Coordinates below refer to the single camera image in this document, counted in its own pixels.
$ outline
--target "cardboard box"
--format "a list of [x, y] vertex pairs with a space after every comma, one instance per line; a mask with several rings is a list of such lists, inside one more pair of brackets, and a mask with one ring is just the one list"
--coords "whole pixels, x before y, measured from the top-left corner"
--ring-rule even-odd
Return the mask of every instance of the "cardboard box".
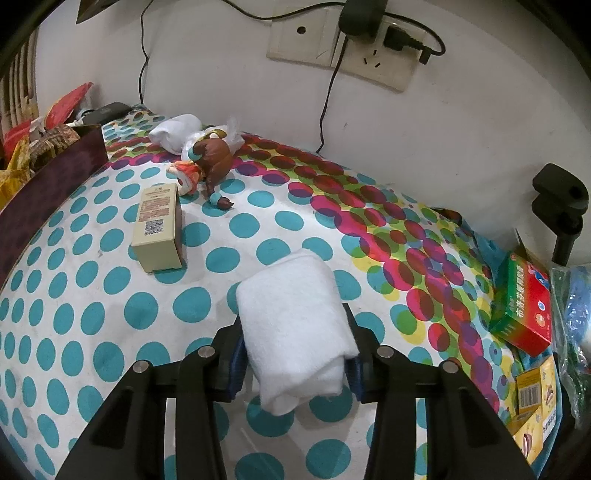
[[544, 446], [541, 418], [541, 407], [538, 407], [534, 411], [517, 415], [507, 424], [507, 429], [530, 465]]
[[554, 358], [549, 356], [536, 362], [532, 368], [517, 375], [517, 402], [519, 413], [541, 408], [543, 441], [556, 425], [556, 376]]
[[181, 268], [180, 229], [183, 213], [177, 185], [155, 185], [142, 191], [131, 248], [145, 272]]
[[508, 255], [499, 269], [489, 330], [531, 356], [552, 342], [550, 280], [531, 263]]

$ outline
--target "power outlet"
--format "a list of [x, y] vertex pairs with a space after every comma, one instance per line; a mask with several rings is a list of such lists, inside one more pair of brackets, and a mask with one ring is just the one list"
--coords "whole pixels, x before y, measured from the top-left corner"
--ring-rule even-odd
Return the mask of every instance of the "power outlet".
[[[399, 92], [405, 91], [417, 67], [420, 52], [409, 47], [404, 47], [401, 51], [384, 47], [384, 37], [390, 25], [402, 28], [420, 42], [426, 36], [423, 30], [412, 25], [401, 26], [394, 21], [382, 20], [373, 43], [349, 39], [340, 72], [351, 73]], [[345, 35], [341, 33], [332, 60], [333, 67], [336, 66], [344, 40]]]
[[[274, 15], [293, 12], [307, 4], [281, 4]], [[336, 8], [320, 8], [271, 23], [267, 57], [330, 67], [339, 34]]]

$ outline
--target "yellow box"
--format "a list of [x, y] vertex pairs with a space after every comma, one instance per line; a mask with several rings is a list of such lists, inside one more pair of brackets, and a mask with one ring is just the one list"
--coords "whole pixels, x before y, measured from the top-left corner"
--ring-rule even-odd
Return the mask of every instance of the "yellow box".
[[181, 268], [180, 229], [183, 213], [177, 185], [155, 185], [142, 191], [131, 248], [145, 272]]
[[542, 441], [542, 408], [538, 407], [534, 411], [517, 415], [509, 421], [507, 429], [531, 465], [544, 446]]
[[556, 425], [556, 376], [554, 358], [549, 356], [536, 362], [529, 370], [516, 377], [519, 413], [541, 407], [543, 441]]

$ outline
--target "wall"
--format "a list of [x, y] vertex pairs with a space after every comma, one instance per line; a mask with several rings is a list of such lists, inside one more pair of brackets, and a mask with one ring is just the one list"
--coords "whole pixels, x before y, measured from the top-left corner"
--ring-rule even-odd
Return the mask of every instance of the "wall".
[[[272, 14], [272, 0], [236, 1]], [[88, 80], [97, 105], [137, 103], [147, 1], [121, 0], [81, 25], [77, 4], [66, 0], [40, 28], [40, 110]], [[323, 155], [460, 211], [502, 245], [517, 225], [548, 255], [554, 240], [531, 214], [532, 177], [554, 162], [591, 187], [591, 87], [574, 55], [515, 0], [395, 0], [388, 9], [432, 27], [448, 53], [419, 66], [402, 94], [338, 75]], [[331, 72], [268, 60], [268, 36], [268, 24], [220, 0], [155, 0], [145, 16], [145, 104], [212, 123], [234, 115], [246, 131], [315, 150]], [[573, 261], [591, 261], [590, 240], [587, 226]]]

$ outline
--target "polka dot bedsheet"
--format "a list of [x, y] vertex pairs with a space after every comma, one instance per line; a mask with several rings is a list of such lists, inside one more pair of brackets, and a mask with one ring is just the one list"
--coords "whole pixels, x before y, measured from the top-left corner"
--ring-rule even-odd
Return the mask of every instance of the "polka dot bedsheet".
[[[501, 418], [515, 413], [521, 366], [486, 330], [491, 275], [471, 236], [314, 154], [245, 135], [220, 187], [234, 207], [182, 198], [186, 266], [144, 273], [129, 243], [141, 189], [173, 181], [165, 168], [174, 157], [147, 138], [162, 120], [136, 107], [103, 127], [110, 163], [37, 232], [0, 293], [0, 423], [37, 479], [55, 476], [134, 361], [177, 361], [208, 344], [234, 321], [239, 282], [299, 248], [326, 261], [342, 300], [380, 342], [429, 365], [456, 358]], [[234, 402], [215, 405], [228, 478], [363, 478], [375, 405], [344, 387], [274, 417], [257, 391], [247, 374]], [[174, 401], [168, 407], [171, 480]], [[419, 400], [417, 479], [426, 475], [425, 428]]]

